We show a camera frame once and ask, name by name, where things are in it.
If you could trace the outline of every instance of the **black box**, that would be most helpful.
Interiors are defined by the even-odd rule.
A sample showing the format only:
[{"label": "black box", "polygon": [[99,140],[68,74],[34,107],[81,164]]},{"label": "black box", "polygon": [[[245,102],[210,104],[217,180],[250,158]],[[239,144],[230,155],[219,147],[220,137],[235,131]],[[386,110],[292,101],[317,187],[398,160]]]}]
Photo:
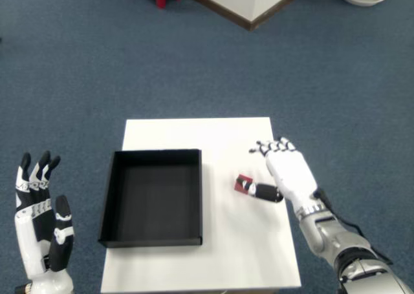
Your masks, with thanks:
[{"label": "black box", "polygon": [[115,152],[98,241],[106,247],[201,245],[201,151]]}]

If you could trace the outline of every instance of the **black cable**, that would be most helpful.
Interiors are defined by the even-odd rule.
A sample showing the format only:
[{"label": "black cable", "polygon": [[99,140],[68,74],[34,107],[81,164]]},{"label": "black cable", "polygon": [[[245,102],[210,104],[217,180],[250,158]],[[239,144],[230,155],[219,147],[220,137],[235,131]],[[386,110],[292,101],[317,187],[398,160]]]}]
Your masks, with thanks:
[{"label": "black cable", "polygon": [[[315,197],[315,198],[317,198],[317,199],[320,199],[322,202],[323,202],[323,204],[326,206],[326,208],[328,208],[330,211],[331,211],[331,213],[332,214],[334,214],[335,216],[336,216],[336,218],[341,222],[341,223],[344,223],[345,225],[347,225],[347,226],[349,226],[349,227],[352,227],[352,228],[354,228],[354,229],[356,229],[356,231],[358,232],[358,234],[360,235],[360,236],[362,236],[362,237],[364,237],[365,239],[366,239],[366,237],[365,237],[365,235],[364,235],[364,233],[362,232],[362,230],[361,230],[361,228],[358,226],[358,225],[356,225],[356,224],[354,224],[354,223],[351,223],[351,222],[348,222],[347,220],[344,220],[340,215],[338,215],[338,213],[335,213],[334,212],[334,210],[333,210],[333,208],[332,208],[332,204],[331,204],[331,202],[329,201],[329,199],[328,199],[328,197],[326,196],[326,194],[325,194],[325,191],[323,190],[323,189],[321,189],[320,187],[313,193],[313,196]],[[384,262],[387,264],[387,265],[393,265],[394,263],[393,263],[393,261],[392,260],[390,260],[389,259],[389,257],[387,257],[387,256],[385,256],[385,254],[383,254],[383,253],[381,253],[381,252],[379,252],[376,248],[374,248],[372,245],[371,245],[371,249],[382,259],[382,260],[384,260]]]}]

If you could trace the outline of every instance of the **robotic hand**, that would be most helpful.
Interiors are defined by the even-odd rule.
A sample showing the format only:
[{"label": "robotic hand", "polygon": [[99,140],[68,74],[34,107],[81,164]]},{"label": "robotic hand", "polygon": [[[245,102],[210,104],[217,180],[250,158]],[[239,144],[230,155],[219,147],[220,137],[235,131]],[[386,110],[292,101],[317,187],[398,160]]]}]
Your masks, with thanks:
[{"label": "robotic hand", "polygon": [[[386,264],[389,260],[365,239],[360,228],[333,213],[302,153],[289,140],[258,141],[257,147],[249,152],[260,152],[265,157],[277,185],[273,192],[292,202],[310,250],[335,270],[340,282],[338,294],[413,294]],[[239,176],[237,183],[236,190],[245,190],[252,196],[265,189],[259,184],[255,187],[244,176]],[[271,197],[268,193],[257,197],[268,200]],[[357,228],[359,235],[346,230],[341,223]]]},{"label": "robotic hand", "polygon": [[23,156],[16,178],[17,240],[27,278],[32,283],[16,288],[15,294],[71,294],[72,279],[66,272],[72,251],[72,215],[65,196],[56,199],[54,214],[49,195],[49,178],[60,157],[43,154],[28,175],[30,154]]}]

